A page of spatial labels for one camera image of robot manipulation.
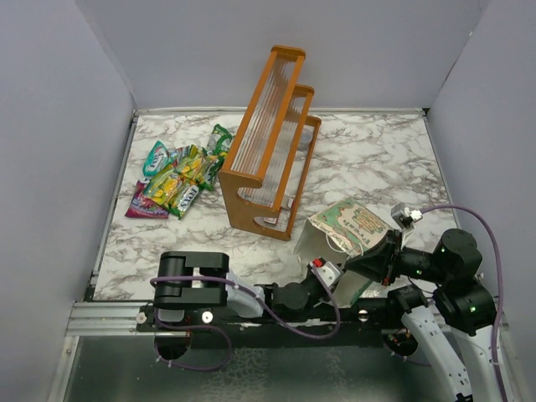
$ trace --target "wall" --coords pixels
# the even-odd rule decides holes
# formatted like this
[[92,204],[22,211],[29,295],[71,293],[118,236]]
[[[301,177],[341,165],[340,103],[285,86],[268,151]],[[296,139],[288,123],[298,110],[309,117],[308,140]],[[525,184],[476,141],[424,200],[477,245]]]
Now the wall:
[[[536,3],[492,0],[430,111],[430,130],[451,195],[495,229],[504,265],[508,321],[528,380],[536,379]],[[486,252],[490,242],[461,215]],[[531,383],[536,395],[536,384]]]
[[313,106],[429,107],[488,0],[77,0],[141,108],[245,106],[273,44]]
[[72,0],[0,5],[0,394],[49,392],[134,107]]

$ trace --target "wooden frame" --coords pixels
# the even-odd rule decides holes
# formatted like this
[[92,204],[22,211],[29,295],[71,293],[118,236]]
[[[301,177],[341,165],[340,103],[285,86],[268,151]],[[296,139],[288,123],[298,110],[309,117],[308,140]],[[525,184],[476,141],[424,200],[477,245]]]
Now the wooden frame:
[[[255,87],[233,145],[219,172],[231,226],[279,240],[290,240],[307,170],[322,121],[307,115],[314,95],[297,85],[305,52],[274,46]],[[312,141],[294,194],[285,230],[259,224],[255,218],[277,218],[303,127],[313,130]]]

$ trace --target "table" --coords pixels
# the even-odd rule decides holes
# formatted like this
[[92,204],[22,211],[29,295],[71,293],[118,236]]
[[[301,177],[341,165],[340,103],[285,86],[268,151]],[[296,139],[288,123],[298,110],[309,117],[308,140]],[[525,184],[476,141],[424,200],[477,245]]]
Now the table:
[[[157,275],[160,254],[168,250],[220,251],[246,281],[285,285],[302,278],[293,255],[307,216],[352,196],[385,222],[398,202],[421,207],[448,202],[422,114],[321,114],[322,126],[298,209],[292,240],[283,242],[229,226],[219,186],[204,192],[182,220],[130,219],[124,216],[142,165],[156,140],[167,147],[205,145],[216,123],[236,132],[241,113],[139,116],[125,174],[96,283],[95,301],[150,300],[149,279]],[[298,178],[292,174],[289,186]],[[452,212],[435,211],[419,222],[408,243],[432,251],[441,233],[456,227]],[[392,286],[407,284],[399,280]],[[384,296],[372,285],[364,296]]]

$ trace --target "pile of snack bags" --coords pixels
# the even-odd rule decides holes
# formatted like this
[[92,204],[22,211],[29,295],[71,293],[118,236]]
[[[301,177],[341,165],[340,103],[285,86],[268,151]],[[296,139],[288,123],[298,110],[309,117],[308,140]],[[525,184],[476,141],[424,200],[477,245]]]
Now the pile of snack bags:
[[181,219],[203,190],[213,191],[233,136],[214,126],[206,147],[188,145],[171,152],[157,141],[143,165],[145,178],[136,184],[129,218]]

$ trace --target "ribbed clear plastic panel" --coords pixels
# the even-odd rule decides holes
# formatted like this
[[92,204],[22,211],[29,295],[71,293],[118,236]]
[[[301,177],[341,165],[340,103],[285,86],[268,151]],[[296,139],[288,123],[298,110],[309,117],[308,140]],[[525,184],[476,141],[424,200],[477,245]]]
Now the ribbed clear plastic panel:
[[246,199],[252,203],[271,207],[276,198],[277,189],[281,181],[281,175],[285,169],[288,152],[291,149],[292,139],[296,133],[298,120],[303,111],[305,97],[292,98],[289,105],[289,113],[281,126],[281,131],[277,137],[276,147],[272,153],[270,165],[266,171],[264,181],[261,188],[250,189],[246,195]]
[[295,64],[285,59],[276,59],[274,62],[250,124],[245,130],[244,138],[231,166],[232,170],[248,174],[257,173]]

